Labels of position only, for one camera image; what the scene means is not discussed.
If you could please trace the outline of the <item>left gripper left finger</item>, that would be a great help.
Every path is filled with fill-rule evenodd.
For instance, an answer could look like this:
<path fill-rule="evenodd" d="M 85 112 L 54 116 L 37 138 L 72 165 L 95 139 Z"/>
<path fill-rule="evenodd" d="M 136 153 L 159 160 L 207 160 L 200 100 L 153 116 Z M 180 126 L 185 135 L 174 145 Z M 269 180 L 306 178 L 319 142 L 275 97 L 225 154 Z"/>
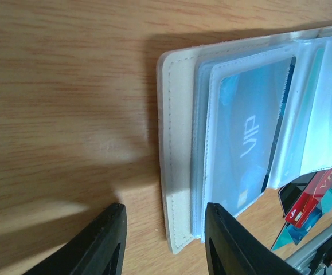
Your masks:
<path fill-rule="evenodd" d="M 121 274 L 126 207 L 113 203 L 62 248 L 25 274 Z"/>

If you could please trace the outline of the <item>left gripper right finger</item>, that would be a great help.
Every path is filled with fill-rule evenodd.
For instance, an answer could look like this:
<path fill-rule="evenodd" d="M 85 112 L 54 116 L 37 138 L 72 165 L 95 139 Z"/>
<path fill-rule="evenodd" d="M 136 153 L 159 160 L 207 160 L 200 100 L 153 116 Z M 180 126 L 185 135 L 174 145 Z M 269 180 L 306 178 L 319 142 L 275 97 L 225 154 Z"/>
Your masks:
<path fill-rule="evenodd" d="M 207 204 L 205 247 L 209 274 L 299 274 L 218 203 Z"/>

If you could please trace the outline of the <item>beige card holder wallet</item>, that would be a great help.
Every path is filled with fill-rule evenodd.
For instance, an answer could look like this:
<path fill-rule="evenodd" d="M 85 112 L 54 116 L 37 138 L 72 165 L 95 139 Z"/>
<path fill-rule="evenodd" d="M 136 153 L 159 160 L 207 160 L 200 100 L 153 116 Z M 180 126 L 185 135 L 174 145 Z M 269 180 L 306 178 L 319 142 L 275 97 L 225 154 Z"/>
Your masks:
<path fill-rule="evenodd" d="M 266 189 L 332 167 L 332 26 L 174 50 L 157 63 L 167 241 L 205 238 Z"/>

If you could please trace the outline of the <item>blue VIP card handed over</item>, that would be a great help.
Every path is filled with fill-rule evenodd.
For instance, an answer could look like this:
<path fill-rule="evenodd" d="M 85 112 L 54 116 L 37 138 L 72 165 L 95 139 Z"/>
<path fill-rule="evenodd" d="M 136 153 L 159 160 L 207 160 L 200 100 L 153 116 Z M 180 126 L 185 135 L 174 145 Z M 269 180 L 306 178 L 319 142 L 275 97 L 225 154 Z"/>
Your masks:
<path fill-rule="evenodd" d="M 288 57 L 220 82 L 211 200 L 234 216 L 262 192 L 295 61 Z"/>

